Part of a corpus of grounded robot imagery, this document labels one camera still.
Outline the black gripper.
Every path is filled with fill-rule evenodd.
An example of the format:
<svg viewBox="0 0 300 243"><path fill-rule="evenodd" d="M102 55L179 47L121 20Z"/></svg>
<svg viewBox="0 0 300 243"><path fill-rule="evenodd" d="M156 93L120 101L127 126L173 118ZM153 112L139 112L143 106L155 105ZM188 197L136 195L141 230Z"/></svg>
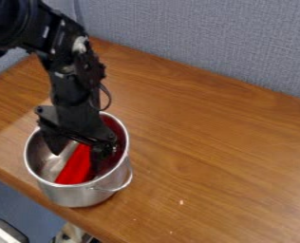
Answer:
<svg viewBox="0 0 300 243"><path fill-rule="evenodd" d="M72 140L90 145L90 168L94 175L113 166L117 135L101 119L101 112L88 103L78 106L41 105L36 109L46 145L58 155Z"/></svg>

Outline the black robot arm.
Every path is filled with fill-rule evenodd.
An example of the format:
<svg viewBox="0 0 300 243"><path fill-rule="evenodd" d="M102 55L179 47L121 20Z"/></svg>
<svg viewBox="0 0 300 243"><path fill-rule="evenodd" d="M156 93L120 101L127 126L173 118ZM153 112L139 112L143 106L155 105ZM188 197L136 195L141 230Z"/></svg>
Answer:
<svg viewBox="0 0 300 243"><path fill-rule="evenodd" d="M49 149L60 154L73 140L88 145L97 173L114 152L117 135L101 118L106 66L86 29L42 0L0 0L0 57L17 47L37 54L50 77L52 103L36 109Z"/></svg>

